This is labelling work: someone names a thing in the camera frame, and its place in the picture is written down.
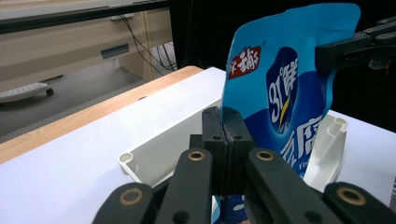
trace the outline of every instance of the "red logo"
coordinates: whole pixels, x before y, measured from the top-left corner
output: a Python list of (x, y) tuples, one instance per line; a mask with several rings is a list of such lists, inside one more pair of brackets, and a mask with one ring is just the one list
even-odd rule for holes
[(260, 47), (244, 48), (231, 61), (228, 79), (241, 77), (256, 70), (259, 67), (261, 52)]

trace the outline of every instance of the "caster wheel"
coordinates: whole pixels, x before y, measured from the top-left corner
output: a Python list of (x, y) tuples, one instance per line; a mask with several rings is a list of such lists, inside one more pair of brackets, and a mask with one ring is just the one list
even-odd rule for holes
[(46, 93), (47, 93), (48, 96), (53, 95), (53, 89), (52, 88), (47, 89)]

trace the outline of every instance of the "blue snack bag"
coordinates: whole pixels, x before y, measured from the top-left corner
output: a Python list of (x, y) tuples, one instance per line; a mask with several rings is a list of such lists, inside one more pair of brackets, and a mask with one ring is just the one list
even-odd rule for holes
[(246, 23), (233, 37), (221, 107), (238, 110), (258, 147), (280, 153), (300, 177), (336, 72), (317, 71), (315, 47), (352, 37), (360, 15), (355, 4), (297, 7)]

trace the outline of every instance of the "wooden edge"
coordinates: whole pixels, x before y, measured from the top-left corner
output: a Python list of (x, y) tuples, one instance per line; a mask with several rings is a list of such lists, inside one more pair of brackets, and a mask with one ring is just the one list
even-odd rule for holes
[(93, 105), (73, 115), (6, 141), (0, 144), (0, 164), (12, 160), (25, 152), (40, 147), (64, 134), (70, 133), (75, 129), (130, 105), (142, 97), (165, 89), (201, 71), (203, 71), (203, 69), (195, 66), (181, 68), (167, 76), (152, 80), (140, 87), (103, 101), (102, 103)]

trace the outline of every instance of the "white table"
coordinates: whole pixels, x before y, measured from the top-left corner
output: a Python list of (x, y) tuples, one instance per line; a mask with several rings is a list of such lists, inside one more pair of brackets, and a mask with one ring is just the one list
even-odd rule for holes
[[(158, 127), (217, 102), (224, 76), (219, 69), (207, 69), (2, 163), (0, 223), (91, 223), (108, 195), (131, 182), (122, 173), (118, 156), (158, 134)], [(349, 122), (338, 180), (389, 204), (396, 174), (396, 133), (330, 113)]]

